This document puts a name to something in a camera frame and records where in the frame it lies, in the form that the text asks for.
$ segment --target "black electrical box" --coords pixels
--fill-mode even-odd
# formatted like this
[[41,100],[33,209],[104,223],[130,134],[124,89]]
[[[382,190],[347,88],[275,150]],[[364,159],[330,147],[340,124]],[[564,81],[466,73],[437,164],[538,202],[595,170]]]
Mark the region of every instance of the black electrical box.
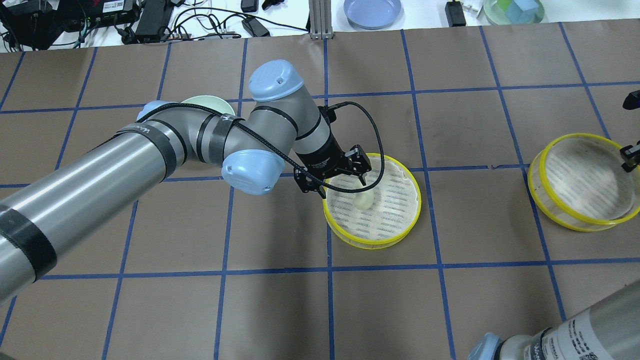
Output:
[[140,18],[136,0],[60,0],[56,22],[68,33],[84,28],[130,24]]
[[0,13],[8,30],[4,38],[11,47],[21,44],[46,50],[62,34],[62,28],[54,21],[55,11],[46,0],[29,0],[9,7],[0,3]]
[[258,11],[258,0],[242,0],[240,9],[243,13],[255,13]]
[[462,10],[462,4],[459,1],[449,1],[444,6],[444,12],[447,16],[449,27],[466,26],[465,12]]
[[255,17],[242,20],[242,27],[253,37],[270,37],[271,33]]
[[157,42],[164,36],[173,12],[171,0],[147,0],[136,28],[136,40],[141,43]]

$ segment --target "black clamp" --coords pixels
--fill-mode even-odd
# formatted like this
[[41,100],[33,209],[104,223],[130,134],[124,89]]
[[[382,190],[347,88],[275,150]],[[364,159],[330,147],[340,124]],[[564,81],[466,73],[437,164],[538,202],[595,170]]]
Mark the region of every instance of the black clamp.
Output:
[[625,169],[626,172],[633,171],[638,164],[640,164],[640,142],[636,144],[636,146],[629,145],[620,149],[620,155],[622,159],[625,161],[622,164],[622,168]]
[[623,102],[622,107],[626,110],[635,110],[640,108],[640,90],[630,92]]
[[231,127],[240,120],[244,119],[231,114],[220,115],[220,119],[211,133],[211,141],[209,141],[209,160],[211,165],[222,167],[222,162],[225,160],[227,136],[231,131]]
[[262,3],[262,9],[267,10],[272,5],[280,5],[282,3],[284,3],[284,0],[264,0]]
[[[341,174],[355,175],[360,180],[362,186],[365,186],[367,182],[364,179],[364,174],[371,171],[371,160],[369,160],[369,157],[360,145],[354,145],[331,170],[322,174],[315,174],[314,171],[306,168],[305,170],[320,180],[330,179],[331,177]],[[302,171],[294,169],[293,178],[303,193],[317,192],[320,194],[320,197],[326,199],[324,188],[322,188],[320,184],[311,181]]]

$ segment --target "power adapter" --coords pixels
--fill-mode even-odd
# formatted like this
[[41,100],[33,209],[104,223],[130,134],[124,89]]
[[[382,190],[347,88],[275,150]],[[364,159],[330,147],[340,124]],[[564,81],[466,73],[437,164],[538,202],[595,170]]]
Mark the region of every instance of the power adapter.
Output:
[[626,110],[635,110],[640,108],[640,90],[630,92],[629,95],[627,95],[624,104],[622,104],[622,107]]
[[270,37],[271,33],[255,17],[242,20],[242,27],[253,37]]
[[447,15],[449,27],[466,26],[465,13],[462,10],[462,4],[459,1],[449,1],[444,6],[444,12]]
[[258,0],[242,0],[240,9],[243,13],[255,13],[258,11]]

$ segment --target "cable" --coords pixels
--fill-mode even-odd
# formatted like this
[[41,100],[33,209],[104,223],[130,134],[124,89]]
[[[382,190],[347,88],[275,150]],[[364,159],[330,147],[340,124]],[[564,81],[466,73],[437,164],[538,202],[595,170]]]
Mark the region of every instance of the cable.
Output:
[[231,19],[232,17],[236,17],[236,16],[239,17],[240,19],[246,19],[247,18],[247,15],[238,14],[238,13],[231,14],[228,17],[226,17],[224,20],[222,20],[222,28],[226,29],[227,28],[227,20]]
[[6,50],[7,53],[12,53],[12,51],[10,51],[6,46],[6,41],[4,40],[4,37],[6,35],[9,35],[9,31],[6,31],[6,32],[0,34],[0,36],[2,36],[2,44],[4,45],[4,50]]
[[[207,34],[207,35],[202,35],[201,37],[190,38],[189,40],[183,40],[183,41],[197,41],[197,40],[203,40],[205,38],[221,37],[223,35],[229,36],[231,34]],[[240,34],[231,35],[231,38],[241,38],[241,37],[242,36]]]
[[96,30],[98,26],[100,26],[100,21],[96,21],[95,25],[87,29],[84,33],[81,32],[80,35],[78,36],[78,40],[76,40],[75,42],[74,49],[76,48],[79,49],[80,45],[84,44],[84,41],[89,36],[89,34],[91,34],[91,32],[93,32],[94,30]]
[[[263,17],[254,16],[254,15],[247,14],[247,13],[243,13],[243,12],[237,12],[237,11],[227,10],[227,9],[221,9],[221,8],[210,8],[210,7],[201,7],[201,8],[198,8],[198,9],[199,9],[199,10],[216,10],[216,11],[221,11],[221,12],[233,13],[233,14],[235,14],[235,15],[251,16],[251,17],[255,17],[256,19],[266,21],[266,22],[268,22],[268,23],[270,23],[270,24],[274,24],[274,25],[277,25],[277,26],[283,26],[283,27],[285,27],[285,28],[291,28],[291,29],[295,29],[295,30],[300,30],[300,31],[304,31],[304,32],[308,33],[307,29],[298,28],[298,27],[296,27],[296,26],[292,26],[292,25],[281,24],[281,23],[279,23],[279,22],[274,22],[274,21],[271,21],[271,20],[267,20],[267,19],[265,19],[265,18],[263,18]],[[183,10],[182,12],[180,12],[180,13],[175,17],[175,20],[173,21],[173,30],[174,30],[174,31],[178,28],[178,26],[179,26],[179,25],[183,25],[185,21],[187,21],[187,20],[189,20],[189,19],[191,18],[191,17],[189,17],[189,18],[187,18],[186,20],[183,20],[182,22],[180,22],[180,23],[178,24],[178,20],[180,19],[180,17],[181,17],[182,15],[184,15],[185,13],[190,12],[190,11],[192,11],[192,10],[194,10],[194,9],[187,9],[187,10]]]
[[[261,142],[268,149],[273,151],[276,155],[278,155],[279,157],[284,159],[286,162],[290,163],[296,170],[300,171],[305,176],[307,176],[309,179],[311,179],[311,181],[313,181],[314,183],[316,183],[316,184],[318,184],[320,186],[324,186],[327,189],[330,189],[330,190],[333,190],[333,191],[336,191],[336,192],[361,193],[361,192],[365,192],[367,190],[373,189],[382,180],[382,176],[385,173],[385,162],[383,160],[385,158],[385,152],[382,149],[382,140],[380,139],[380,132],[378,132],[378,127],[376,126],[376,123],[375,123],[375,121],[373,121],[373,118],[371,117],[369,112],[362,105],[358,104],[357,102],[353,102],[353,101],[344,101],[344,102],[341,102],[339,104],[332,105],[328,109],[329,110],[336,110],[336,109],[339,109],[339,108],[341,108],[343,106],[347,106],[347,105],[356,106],[358,109],[362,110],[362,112],[367,116],[367,118],[369,119],[369,122],[371,122],[371,126],[373,127],[373,131],[376,133],[376,139],[378,141],[378,149],[380,150],[380,159],[381,159],[381,161],[380,161],[380,173],[378,174],[378,177],[376,178],[376,180],[373,183],[371,183],[370,185],[365,186],[364,188],[360,188],[360,189],[339,188],[337,186],[334,186],[334,185],[331,185],[329,183],[326,183],[326,182],[318,179],[314,175],[312,175],[309,171],[307,171],[302,166],[298,165],[294,160],[292,160],[290,157],[288,157],[285,153],[283,153],[282,151],[278,150],[278,148],[276,148],[272,143],[270,143],[268,140],[266,140],[265,138],[263,138],[262,136],[257,134],[255,131],[253,131],[253,130],[249,129],[248,127],[246,127],[244,124],[241,124],[240,122],[235,122],[234,126],[236,126],[238,129],[244,131],[245,133],[249,134],[250,136],[254,137],[256,140]],[[216,110],[213,110],[211,108],[207,108],[206,106],[195,105],[195,104],[186,104],[186,103],[175,103],[174,102],[174,103],[164,104],[164,105],[158,106],[157,108],[155,108],[155,109],[151,110],[150,112],[148,112],[146,115],[142,116],[136,122],[144,122],[147,119],[149,119],[151,116],[155,115],[156,113],[159,113],[160,111],[167,110],[167,109],[170,109],[170,108],[194,108],[194,109],[206,111],[208,113],[212,113],[212,114],[217,115],[217,116],[221,115],[220,112],[218,112]]]
[[207,113],[212,113],[213,115],[222,116],[222,113],[220,113],[219,111],[213,110],[212,108],[208,108],[206,106],[196,105],[196,104],[188,104],[186,102],[171,102],[169,104],[164,104],[164,105],[158,106],[157,108],[155,108],[155,109],[151,110],[150,112],[146,113],[144,116],[142,116],[136,122],[145,122],[145,121],[147,121],[147,119],[149,119],[150,117],[152,117],[155,114],[159,113],[160,111],[171,109],[171,108],[192,108],[192,109],[198,109],[198,110],[206,111]]
[[33,32],[31,33],[31,50],[36,51],[35,42],[36,42],[36,30],[38,29],[38,14],[35,13],[31,16],[33,20]]
[[[22,51],[22,46],[18,42],[18,38],[15,36],[15,33],[13,32],[13,29],[11,28],[11,26],[9,26],[9,22],[6,20],[6,17],[4,16],[4,12],[0,11],[0,16],[2,16],[2,22],[3,22],[4,26],[6,27],[7,32],[9,34],[11,34],[11,36],[13,37],[13,41],[17,44],[18,50]],[[9,42],[9,48],[13,49],[13,47],[11,46],[11,42]]]
[[82,6],[82,4],[80,3],[80,0],[76,0],[78,7],[80,7],[80,10],[82,11],[82,15],[83,15],[83,28],[82,30],[80,30],[80,32],[78,33],[78,39],[76,40],[76,42],[74,43],[74,49],[75,48],[80,48],[80,44],[82,44],[86,38],[88,34],[88,18],[86,16],[86,12],[84,11],[84,8]]
[[51,44],[50,46],[68,46],[68,45],[73,45],[75,44],[77,41],[73,41],[73,42],[67,42],[66,44]]
[[378,132],[378,127],[376,126],[376,123],[373,121],[373,118],[371,117],[369,112],[364,107],[362,107],[362,105],[358,104],[357,102],[353,102],[353,101],[345,101],[345,102],[341,102],[340,104],[336,104],[336,105],[330,106],[329,109],[333,109],[333,110],[334,109],[339,109],[339,108],[341,108],[343,106],[346,106],[346,105],[356,106],[357,108],[362,110],[362,112],[364,112],[364,114],[367,116],[367,118],[371,122],[371,126],[373,127],[374,132],[376,133],[376,139],[378,140],[378,148],[380,150],[380,159],[381,159],[381,161],[380,161],[380,173],[378,174],[378,177],[376,178],[376,180],[373,183],[371,183],[370,185],[367,185],[367,186],[365,186],[363,188],[360,188],[360,189],[339,188],[337,186],[334,186],[334,185],[331,185],[329,183],[326,183],[326,182],[318,179],[317,177],[313,176],[309,171],[307,171],[302,166],[298,165],[294,160],[292,160],[290,157],[288,157],[282,151],[278,150],[278,148],[273,146],[273,144],[269,143],[265,138],[261,137],[259,134],[257,134],[255,131],[249,129],[244,124],[236,122],[236,123],[234,123],[234,126],[239,128],[240,130],[244,131],[245,133],[253,136],[256,140],[258,140],[263,145],[265,145],[267,148],[269,148],[269,150],[275,152],[279,157],[281,157],[286,162],[291,164],[296,170],[298,170],[301,173],[305,174],[314,183],[316,183],[316,184],[318,184],[320,186],[324,186],[325,188],[333,190],[333,191],[336,191],[336,192],[341,192],[341,193],[361,193],[361,192],[365,192],[367,190],[373,189],[382,180],[382,176],[385,173],[385,162],[383,160],[385,158],[385,153],[384,153],[384,150],[382,149],[382,140],[380,139],[380,133]]

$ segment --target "black tape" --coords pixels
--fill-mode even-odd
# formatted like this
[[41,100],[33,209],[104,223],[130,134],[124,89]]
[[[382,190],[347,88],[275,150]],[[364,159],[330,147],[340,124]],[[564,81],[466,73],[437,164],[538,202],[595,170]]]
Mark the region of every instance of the black tape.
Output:
[[202,137],[204,136],[204,130],[207,128],[207,125],[209,125],[209,122],[211,121],[211,119],[213,119],[214,116],[216,116],[216,114],[210,114],[206,119],[204,119],[202,125],[200,125],[200,129],[198,130],[198,140],[196,140],[196,155],[198,155],[198,159],[201,162],[205,162],[204,158],[202,157]]
[[116,135],[122,135],[124,133],[136,133],[147,138],[152,144],[156,146],[160,155],[164,160],[164,178],[166,179],[175,171],[177,167],[177,160],[175,156],[175,150],[171,145],[169,138],[160,130],[151,125],[144,123],[131,124],[123,127]]
[[29,259],[35,273],[35,280],[41,278],[58,263],[56,249],[45,234],[23,214],[2,204],[0,204],[0,234]]
[[251,111],[252,113],[256,110],[267,110],[270,111],[272,113],[276,113],[278,115],[280,115],[281,117],[287,119],[287,121],[289,121],[291,123],[291,125],[293,125],[293,128],[296,130],[296,134],[298,133],[298,125],[296,124],[295,120],[293,120],[292,117],[289,116],[289,114],[287,114],[286,112],[280,110],[280,109],[276,109],[276,108],[272,108],[270,106],[266,106],[266,105],[262,105],[262,106],[256,106],[255,108],[253,108],[253,111]]
[[318,121],[316,122],[316,124],[311,128],[311,130],[309,130],[306,133],[298,136],[296,138],[296,141],[302,140],[302,139],[306,138],[307,136],[311,135],[318,128],[318,126],[320,126],[320,121],[322,121],[322,114],[319,111],[318,112]]
[[329,134],[320,149],[309,154],[296,153],[296,155],[310,171],[320,174],[334,168],[344,156],[344,152],[333,137],[333,134]]
[[218,123],[211,132],[211,140],[209,141],[209,161],[217,167],[222,167],[225,160],[225,143],[229,136],[231,127],[236,121],[244,120],[230,114],[222,114]]
[[551,330],[550,327],[542,330],[531,340],[531,345],[529,346],[529,356],[531,360],[547,360],[547,357],[542,351],[542,338],[544,338],[549,330]]
[[184,164],[185,162],[187,162],[187,143],[184,141],[184,138],[182,137],[182,135],[180,135],[180,132],[166,121],[162,121],[158,119],[149,119],[147,121],[159,122],[160,124],[168,127],[169,130],[173,131],[174,135],[178,138],[178,140],[180,140],[180,144],[182,145],[182,151],[184,152],[184,160],[182,160],[182,163]]

